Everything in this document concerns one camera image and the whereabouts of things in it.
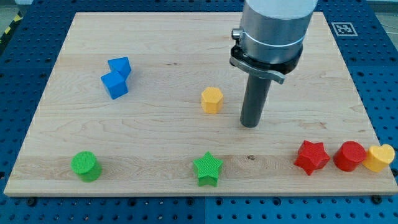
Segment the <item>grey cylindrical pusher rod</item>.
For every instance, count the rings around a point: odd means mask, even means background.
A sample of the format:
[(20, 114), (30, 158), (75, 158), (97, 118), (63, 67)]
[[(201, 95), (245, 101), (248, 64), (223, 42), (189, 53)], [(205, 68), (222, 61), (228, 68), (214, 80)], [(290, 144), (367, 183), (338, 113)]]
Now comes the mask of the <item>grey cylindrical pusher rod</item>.
[(247, 128), (255, 128), (261, 119), (271, 80), (248, 76), (240, 122)]

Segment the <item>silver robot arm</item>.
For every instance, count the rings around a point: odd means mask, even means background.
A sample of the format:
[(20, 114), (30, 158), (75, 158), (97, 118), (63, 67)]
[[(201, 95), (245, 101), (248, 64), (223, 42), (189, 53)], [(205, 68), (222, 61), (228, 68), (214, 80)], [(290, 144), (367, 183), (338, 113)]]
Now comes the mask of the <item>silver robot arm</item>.
[(269, 87), (297, 66), (317, 0), (245, 0), (239, 27), (231, 31), (232, 66), (248, 74), (240, 122), (259, 124)]

